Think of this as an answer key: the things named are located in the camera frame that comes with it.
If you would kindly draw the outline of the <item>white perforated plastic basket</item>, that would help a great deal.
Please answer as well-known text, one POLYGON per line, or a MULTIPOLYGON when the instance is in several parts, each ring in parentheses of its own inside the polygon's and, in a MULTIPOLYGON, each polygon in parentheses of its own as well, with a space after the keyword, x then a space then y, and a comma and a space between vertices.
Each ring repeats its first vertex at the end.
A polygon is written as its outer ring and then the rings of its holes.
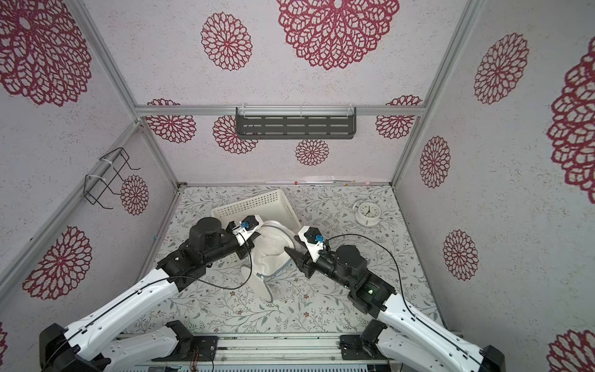
POLYGON ((239 225, 248 215, 259 215, 263 221, 277 221, 294 233, 302 227, 287 196, 280 189, 212 209, 212 217, 220 220, 223 226, 230 222, 239 225))

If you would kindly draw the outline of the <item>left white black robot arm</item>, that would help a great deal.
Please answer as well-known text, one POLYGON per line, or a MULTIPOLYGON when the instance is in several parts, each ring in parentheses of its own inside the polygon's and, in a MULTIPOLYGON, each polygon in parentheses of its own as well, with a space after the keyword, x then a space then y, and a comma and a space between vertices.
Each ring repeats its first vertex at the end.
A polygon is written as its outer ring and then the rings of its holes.
POLYGON ((258 215, 226 227, 214 217, 198 220, 178 249, 124 293, 66 327, 54 323, 43 330, 39 338, 41 369, 121 371, 155 358, 186 356, 193 336, 180 321, 130 339, 116 338, 154 306, 197 282, 209 265, 232 254, 248 256, 253 248, 251 239, 262 225, 258 215))

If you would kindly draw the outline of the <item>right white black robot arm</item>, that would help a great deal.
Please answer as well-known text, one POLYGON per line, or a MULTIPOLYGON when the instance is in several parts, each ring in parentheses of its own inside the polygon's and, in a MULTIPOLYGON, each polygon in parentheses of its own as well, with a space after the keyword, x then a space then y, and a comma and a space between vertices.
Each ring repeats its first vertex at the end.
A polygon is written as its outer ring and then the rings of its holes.
POLYGON ((416 371, 504 371, 505 355, 451 333, 414 308, 402 294, 367 267, 353 245, 322 251, 316 258, 294 248, 286 253, 306 277, 315 272, 342 285, 350 302, 372 316, 360 342, 369 356, 381 355, 416 371))

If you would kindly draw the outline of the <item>white round alarm clock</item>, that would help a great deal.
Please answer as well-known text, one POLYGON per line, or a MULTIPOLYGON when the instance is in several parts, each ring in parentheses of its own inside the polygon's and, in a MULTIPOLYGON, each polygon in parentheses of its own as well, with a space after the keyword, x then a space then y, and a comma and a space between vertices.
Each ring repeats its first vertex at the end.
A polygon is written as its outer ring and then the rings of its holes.
POLYGON ((381 208, 371 201, 357 201, 353 205, 353 213, 361 226, 375 227, 381 221, 381 208))

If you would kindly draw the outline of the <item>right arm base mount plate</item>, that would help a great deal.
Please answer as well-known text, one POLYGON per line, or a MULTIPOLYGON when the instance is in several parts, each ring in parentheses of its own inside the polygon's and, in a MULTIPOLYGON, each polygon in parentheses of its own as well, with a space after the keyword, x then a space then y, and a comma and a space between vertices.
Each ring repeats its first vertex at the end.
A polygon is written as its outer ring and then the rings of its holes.
POLYGON ((342 335, 339 337, 339 349, 344 361, 379 361, 385 360, 375 344, 361 335, 342 335))

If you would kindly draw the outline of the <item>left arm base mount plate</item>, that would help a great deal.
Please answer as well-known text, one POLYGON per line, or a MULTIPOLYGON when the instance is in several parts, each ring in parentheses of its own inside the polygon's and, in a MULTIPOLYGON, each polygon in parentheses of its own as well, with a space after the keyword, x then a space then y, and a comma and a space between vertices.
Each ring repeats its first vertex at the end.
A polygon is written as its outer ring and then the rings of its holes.
POLYGON ((165 357, 152 359, 153 362, 214 362, 218 350, 217 336, 194 336, 192 340, 183 339, 174 351, 165 357))

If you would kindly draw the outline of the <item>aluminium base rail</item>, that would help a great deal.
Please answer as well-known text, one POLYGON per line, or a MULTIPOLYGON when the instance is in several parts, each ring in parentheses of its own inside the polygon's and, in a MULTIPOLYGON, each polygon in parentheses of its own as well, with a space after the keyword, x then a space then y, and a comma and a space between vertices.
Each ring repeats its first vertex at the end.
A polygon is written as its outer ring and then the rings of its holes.
POLYGON ((363 356, 358 360, 348 361, 342 353, 353 352, 353 346, 342 346, 340 337, 343 333, 215 333, 218 339, 215 356, 198 358, 193 361, 195 351, 191 350, 172 358, 150 358, 139 362, 138 366, 170 365, 181 370, 190 367, 216 369, 232 365, 264 366, 330 364, 365 364, 387 365, 392 371, 406 371, 400 361, 387 359, 373 360, 363 356))

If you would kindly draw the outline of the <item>dark grey wall shelf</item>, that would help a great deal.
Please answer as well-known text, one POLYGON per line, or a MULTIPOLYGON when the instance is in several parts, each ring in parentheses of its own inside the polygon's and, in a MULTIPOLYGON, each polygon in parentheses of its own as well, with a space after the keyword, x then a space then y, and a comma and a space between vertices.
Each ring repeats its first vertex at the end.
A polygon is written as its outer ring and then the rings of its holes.
POLYGON ((356 109, 331 113, 299 108, 293 113, 237 108, 235 123, 242 140, 351 140, 356 134, 356 109))

